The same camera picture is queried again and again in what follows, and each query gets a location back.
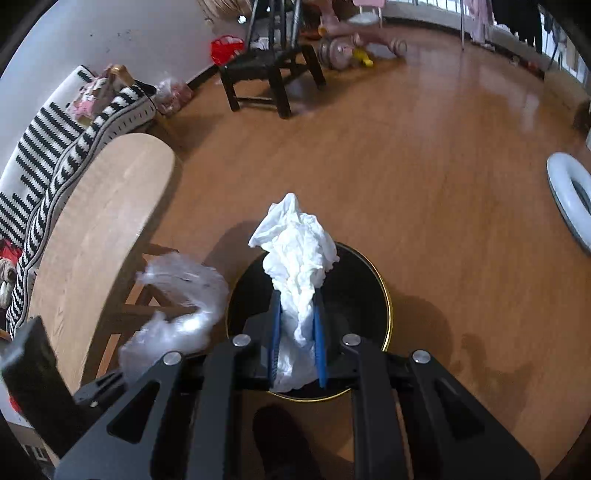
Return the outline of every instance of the shoe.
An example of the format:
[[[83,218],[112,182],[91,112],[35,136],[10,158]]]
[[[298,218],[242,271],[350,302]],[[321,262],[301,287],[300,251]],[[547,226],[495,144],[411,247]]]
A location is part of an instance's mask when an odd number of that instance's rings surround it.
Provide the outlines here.
[[[260,408],[252,421],[252,432],[267,480],[322,480],[308,440],[279,405]]]

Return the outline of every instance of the wooden table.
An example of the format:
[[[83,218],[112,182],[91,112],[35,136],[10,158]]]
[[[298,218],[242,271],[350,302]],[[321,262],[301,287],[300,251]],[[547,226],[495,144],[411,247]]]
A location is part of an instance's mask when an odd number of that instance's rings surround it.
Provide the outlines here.
[[[123,135],[84,173],[56,223],[29,314],[43,318],[72,392],[96,377],[111,335],[127,338],[151,316],[152,308],[125,301],[142,253],[170,250],[154,250],[149,240],[179,171],[156,137]]]

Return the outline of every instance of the pink clothing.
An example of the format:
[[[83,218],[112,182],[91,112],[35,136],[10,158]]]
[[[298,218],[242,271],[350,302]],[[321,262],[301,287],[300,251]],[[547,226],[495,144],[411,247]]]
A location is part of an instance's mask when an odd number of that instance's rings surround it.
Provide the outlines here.
[[[109,65],[100,76],[80,88],[78,97],[67,108],[74,120],[80,121],[82,117],[94,120],[125,86],[111,73],[111,67]]]
[[[474,17],[472,41],[484,43],[489,25],[492,25],[492,4],[491,0],[466,0],[470,15]]]

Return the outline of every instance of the black and white blanket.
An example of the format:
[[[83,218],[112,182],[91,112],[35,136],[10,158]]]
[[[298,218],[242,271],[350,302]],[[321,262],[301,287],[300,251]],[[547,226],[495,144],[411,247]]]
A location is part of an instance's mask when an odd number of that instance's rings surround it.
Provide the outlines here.
[[[11,336],[27,319],[41,257],[78,180],[109,141],[155,115],[144,91],[132,85],[123,88],[85,128],[65,110],[80,87],[93,78],[82,66],[70,74],[39,110],[0,177],[0,236],[23,250],[7,311]]]

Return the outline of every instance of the plastic bag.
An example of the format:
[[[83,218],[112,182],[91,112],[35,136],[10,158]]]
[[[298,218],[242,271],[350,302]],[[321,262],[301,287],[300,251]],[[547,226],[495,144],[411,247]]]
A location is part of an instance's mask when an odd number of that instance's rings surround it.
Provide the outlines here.
[[[224,35],[211,42],[210,54],[212,62],[216,65],[224,65],[244,50],[244,41],[232,35]]]
[[[156,87],[154,102],[163,115],[172,115],[184,107],[193,97],[193,91],[186,83],[167,78]]]
[[[176,252],[154,258],[145,272],[138,273],[137,281],[158,288],[175,304],[198,310],[172,321],[156,312],[119,348],[119,365],[129,384],[167,352],[189,354],[203,350],[209,344],[213,325],[224,315],[228,298],[228,284],[215,268]]]

